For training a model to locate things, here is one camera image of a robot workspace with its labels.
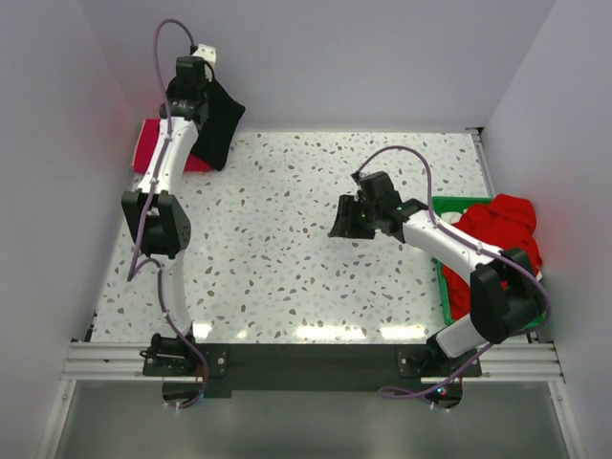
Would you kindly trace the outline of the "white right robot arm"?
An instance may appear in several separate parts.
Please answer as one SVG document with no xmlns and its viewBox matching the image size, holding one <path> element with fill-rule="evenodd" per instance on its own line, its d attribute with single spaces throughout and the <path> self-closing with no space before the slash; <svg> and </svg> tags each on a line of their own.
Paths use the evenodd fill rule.
<svg viewBox="0 0 612 459">
<path fill-rule="evenodd" d="M 352 179 L 358 189 L 339 197 L 330 236 L 371 240 L 385 234 L 428 252 L 469 287 L 469 312 L 405 357 L 414 373 L 448 375 L 477 347 L 499 344 L 545 314 L 545 293 L 525 251 L 478 240 L 444 222 L 430 205 L 403 200 L 382 171 L 355 172 Z"/>
</svg>

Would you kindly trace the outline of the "black t shirt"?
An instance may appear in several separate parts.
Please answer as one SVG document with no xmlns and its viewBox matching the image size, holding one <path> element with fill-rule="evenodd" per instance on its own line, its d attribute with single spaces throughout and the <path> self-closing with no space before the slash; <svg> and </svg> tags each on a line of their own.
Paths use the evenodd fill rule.
<svg viewBox="0 0 612 459">
<path fill-rule="evenodd" d="M 216 78 L 195 85 L 174 77 L 165 94 L 172 121 L 191 121 L 195 125 L 197 138 L 190 155 L 214 170 L 222 170 L 246 108 L 234 100 Z"/>
</svg>

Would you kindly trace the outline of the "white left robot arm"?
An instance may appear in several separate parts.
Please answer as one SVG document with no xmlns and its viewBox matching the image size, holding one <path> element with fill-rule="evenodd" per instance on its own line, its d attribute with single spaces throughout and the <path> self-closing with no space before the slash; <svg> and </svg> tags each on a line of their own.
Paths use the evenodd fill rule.
<svg viewBox="0 0 612 459">
<path fill-rule="evenodd" d="M 157 296 L 162 321 L 174 339 L 157 334 L 145 354 L 149 365 L 167 374 L 208 376 L 206 358 L 190 336 L 192 319 L 186 307 L 184 261 L 191 224 L 178 190 L 187 158 L 208 119 L 207 89 L 214 80 L 214 49 L 194 45 L 176 59 L 175 77 L 163 88 L 159 133 L 149 166 L 132 191 L 125 191 L 121 207 L 135 244 L 128 271 L 132 280 L 148 263 L 158 269 Z"/>
</svg>

